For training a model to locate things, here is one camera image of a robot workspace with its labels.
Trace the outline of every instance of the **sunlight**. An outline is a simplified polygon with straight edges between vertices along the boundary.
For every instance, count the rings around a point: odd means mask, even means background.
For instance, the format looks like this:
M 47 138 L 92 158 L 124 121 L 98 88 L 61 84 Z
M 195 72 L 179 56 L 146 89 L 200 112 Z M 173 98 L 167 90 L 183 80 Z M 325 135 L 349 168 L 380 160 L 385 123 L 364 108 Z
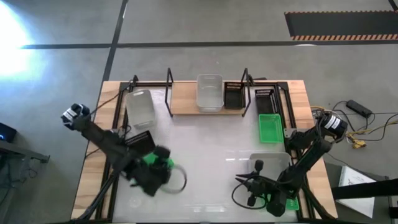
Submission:
M 14 77 L 28 69 L 31 50 L 19 50 L 29 44 L 29 39 L 17 21 L 17 15 L 1 1 L 0 29 L 0 78 Z

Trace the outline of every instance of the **wooden shelf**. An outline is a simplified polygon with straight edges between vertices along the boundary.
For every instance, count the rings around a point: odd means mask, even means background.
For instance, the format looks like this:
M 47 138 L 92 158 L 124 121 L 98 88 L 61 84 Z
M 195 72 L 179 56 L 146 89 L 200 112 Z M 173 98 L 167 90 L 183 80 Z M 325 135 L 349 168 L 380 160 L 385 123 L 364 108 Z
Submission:
M 197 106 L 197 83 L 192 82 L 173 82 L 172 99 L 171 99 L 172 114 L 221 114 L 221 115 L 239 115 L 244 113 L 244 108 L 241 110 L 227 110 L 223 107 L 217 113 L 200 112 Z

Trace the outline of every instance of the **concrete floor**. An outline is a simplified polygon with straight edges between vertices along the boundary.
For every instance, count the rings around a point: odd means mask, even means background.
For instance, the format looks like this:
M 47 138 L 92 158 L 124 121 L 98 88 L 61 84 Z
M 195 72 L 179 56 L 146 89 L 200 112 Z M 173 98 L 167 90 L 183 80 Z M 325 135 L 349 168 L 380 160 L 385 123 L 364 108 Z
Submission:
M 59 116 L 72 103 L 95 107 L 109 53 L 10 46 L 109 44 L 121 3 L 0 1 L 0 122 L 18 130 L 18 144 L 51 155 L 47 165 L 38 167 L 38 177 L 19 190 L 10 223 L 70 218 L 87 141 L 64 128 Z M 290 40 L 284 11 L 334 10 L 390 6 L 387 0 L 130 0 L 119 42 Z M 178 80 L 193 80 L 199 73 L 235 79 L 247 67 L 254 77 L 305 80 L 311 105 L 331 108 L 354 99 L 374 112 L 398 112 L 396 58 L 397 45 L 117 49 L 109 79 L 129 80 L 136 74 L 141 80 L 163 80 L 167 67 Z M 389 116 L 377 115 L 375 126 Z M 357 128 L 364 125 L 360 116 L 350 119 Z M 397 131 L 398 126 L 388 127 L 383 141 L 367 142 L 365 149 L 342 142 L 331 154 L 363 171 L 396 178 Z M 329 156 L 325 160 L 335 162 Z

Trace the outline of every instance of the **black metal frame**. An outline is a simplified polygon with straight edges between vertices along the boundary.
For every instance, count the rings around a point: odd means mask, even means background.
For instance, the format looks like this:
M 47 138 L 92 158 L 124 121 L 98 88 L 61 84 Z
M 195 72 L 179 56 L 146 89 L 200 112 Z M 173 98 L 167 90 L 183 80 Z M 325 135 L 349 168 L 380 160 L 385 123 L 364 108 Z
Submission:
M 284 128 L 288 128 L 285 122 L 285 115 L 284 115 L 284 108 L 282 106 L 282 98 L 280 95 L 280 91 L 284 91 L 285 94 L 285 99 L 287 102 L 287 110 L 288 110 L 288 114 L 289 114 L 289 119 L 290 119 L 290 124 L 291 124 L 291 128 L 296 128 L 296 123 L 295 123 L 295 117 L 293 114 L 293 106 L 292 106 L 292 101 L 290 99 L 290 93 L 289 93 L 289 86 L 287 84 L 287 82 L 253 82 L 252 80 L 250 80 L 251 76 L 248 73 L 248 70 L 245 68 L 243 75 L 242 75 L 242 79 L 241 82 L 243 82 L 243 80 L 246 77 L 246 87 L 248 88 L 248 97 L 249 97 L 249 102 L 246 105 L 246 109 L 244 114 L 242 114 L 242 116 L 244 116 L 246 114 L 246 111 L 248 110 L 250 104 L 251 104 L 251 95 L 250 95 L 250 86 L 253 86 L 252 84 L 254 84 L 255 87 L 258 86 L 266 86 L 266 87 L 273 87 L 275 89 L 275 102 L 277 107 L 279 108 L 278 112 L 281 116 L 281 120 L 282 120 L 282 125 Z M 166 107 L 169 111 L 169 114 L 171 117 L 173 117 L 173 114 L 171 113 L 170 110 L 170 106 L 167 102 L 167 97 L 169 94 L 169 87 L 172 86 L 172 83 L 174 82 L 173 80 L 173 76 L 172 76 L 172 72 L 171 69 L 168 68 L 167 69 L 167 79 L 166 82 L 137 82 L 138 78 L 135 76 L 133 82 L 121 82 L 120 83 L 120 87 L 119 87 L 119 91 L 122 91 L 123 89 L 125 89 L 126 85 L 130 85 L 130 87 L 128 88 L 128 92 L 132 92 L 134 87 L 165 87 L 166 91 L 165 91 L 165 104 Z M 114 119 L 113 119 L 113 128 L 118 128 L 118 121 L 119 121 L 119 115 L 121 112 L 121 102 L 122 102 L 122 98 L 123 98 L 123 94 L 121 93 L 118 96 L 117 102 L 116 102 L 116 108 L 115 108 L 115 112 L 114 112 Z M 123 127 L 126 127 L 128 122 L 128 118 L 127 118 L 127 114 L 124 114 L 124 119 L 123 119 Z M 285 148 L 286 148 L 286 152 L 291 154 L 290 150 L 286 147 L 285 144 Z M 103 186 L 103 184 L 106 182 L 106 180 L 108 179 L 109 176 L 109 170 L 110 170 L 110 165 L 107 165 L 107 163 L 109 164 L 108 161 L 106 161 L 105 164 L 105 170 L 104 170 L 104 175 L 103 175 L 103 180 L 102 180 L 102 184 L 101 186 Z M 111 191 L 111 195 L 110 195 L 110 201 L 109 201 L 109 208 L 108 208 L 108 214 L 107 214 L 107 221 L 112 222 L 113 219 L 113 213 L 114 213 L 114 206 L 115 206 L 115 202 L 116 202 L 116 193 L 118 190 L 118 177 L 115 179 L 115 181 L 113 182 L 113 187 L 112 187 L 112 191 Z M 306 201 L 307 201 L 307 206 L 309 206 L 309 201 L 307 196 L 305 197 Z M 297 197 L 298 203 L 300 205 L 300 210 L 297 211 L 297 218 L 299 220 L 301 220 L 303 218 L 303 213 L 302 213 L 302 206 L 301 206 L 301 202 L 300 202 L 300 197 Z M 96 216 L 95 216 L 95 220 L 100 220 L 101 222 L 103 221 L 102 218 L 102 210 L 103 210 L 103 201 L 100 203 L 101 205 L 97 208 L 97 212 L 96 212 Z M 310 213 L 310 211 L 313 211 L 313 207 L 309 206 L 308 208 L 308 212 Z

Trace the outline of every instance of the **black device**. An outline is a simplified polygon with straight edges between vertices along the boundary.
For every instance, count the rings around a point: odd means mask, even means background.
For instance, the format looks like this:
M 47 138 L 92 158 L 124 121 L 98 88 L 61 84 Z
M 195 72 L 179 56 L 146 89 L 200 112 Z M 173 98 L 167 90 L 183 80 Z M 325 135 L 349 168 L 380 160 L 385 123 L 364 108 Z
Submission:
M 3 123 L 0 123 L 0 141 L 12 143 L 16 134 L 17 130 Z
M 371 110 L 367 109 L 366 107 L 362 106 L 354 100 L 349 100 L 346 104 L 346 107 L 357 112 L 364 118 L 369 118 L 373 114 Z
M 274 181 L 259 175 L 262 170 L 262 161 L 256 161 L 255 171 L 250 174 L 238 174 L 236 178 L 251 193 L 247 205 L 253 207 L 256 199 L 262 198 L 266 201 L 267 211 L 276 217 L 280 217 L 285 212 L 286 200 L 294 199 L 299 190 L 303 187 L 305 174 L 321 158 L 324 153 L 330 151 L 332 145 L 345 138 L 347 123 L 329 112 L 321 112 L 317 117 L 316 125 L 306 132 L 294 131 L 290 138 L 286 139 L 288 148 L 291 150 L 304 150 L 302 158 L 294 165 L 284 170 L 279 178 Z M 325 136 L 331 136 L 333 141 L 325 140 Z M 332 219 L 326 210 L 320 205 L 308 187 L 303 187 L 306 194 L 313 201 L 314 207 L 324 219 Z M 271 195 L 268 200 L 264 195 Z
M 143 159 L 140 149 L 127 146 L 124 139 L 120 138 L 117 133 L 105 131 L 92 122 L 90 109 L 85 105 L 73 104 L 62 114 L 61 118 L 67 128 L 81 132 L 84 138 L 97 145 L 105 153 L 113 167 L 109 179 L 78 220 L 90 219 L 95 208 L 119 174 L 127 180 L 134 179 L 136 182 L 134 186 L 140 186 L 147 195 L 152 197 L 162 184 L 169 181 L 171 170 L 167 165 L 167 159 L 170 156 L 170 151 L 165 147 L 155 147 L 153 153 L 157 159 L 150 165 Z

